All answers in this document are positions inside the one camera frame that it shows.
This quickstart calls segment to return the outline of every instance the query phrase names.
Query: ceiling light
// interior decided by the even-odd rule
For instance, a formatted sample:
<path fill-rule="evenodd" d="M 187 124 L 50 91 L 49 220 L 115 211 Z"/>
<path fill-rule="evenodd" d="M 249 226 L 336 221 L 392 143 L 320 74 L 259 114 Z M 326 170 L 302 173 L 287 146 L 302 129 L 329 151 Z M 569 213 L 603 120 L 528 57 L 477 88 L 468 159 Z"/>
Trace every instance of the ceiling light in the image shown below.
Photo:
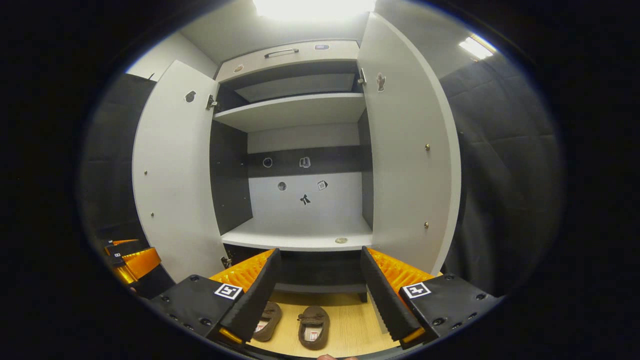
<path fill-rule="evenodd" d="M 474 40 L 473 38 L 470 38 L 470 37 L 468 37 L 465 41 L 461 42 L 459 45 L 464 50 L 467 50 L 468 52 L 472 53 L 476 58 L 479 58 L 480 60 L 484 59 L 487 56 L 493 55 L 493 52 L 491 52 L 485 46 L 483 46 L 478 41 L 476 41 L 476 40 Z M 495 48 L 493 46 L 491 46 L 491 45 L 489 45 L 489 46 L 495 52 Z"/>
<path fill-rule="evenodd" d="M 278 20 L 339 20 L 372 12 L 376 0 L 253 0 L 259 16 Z"/>

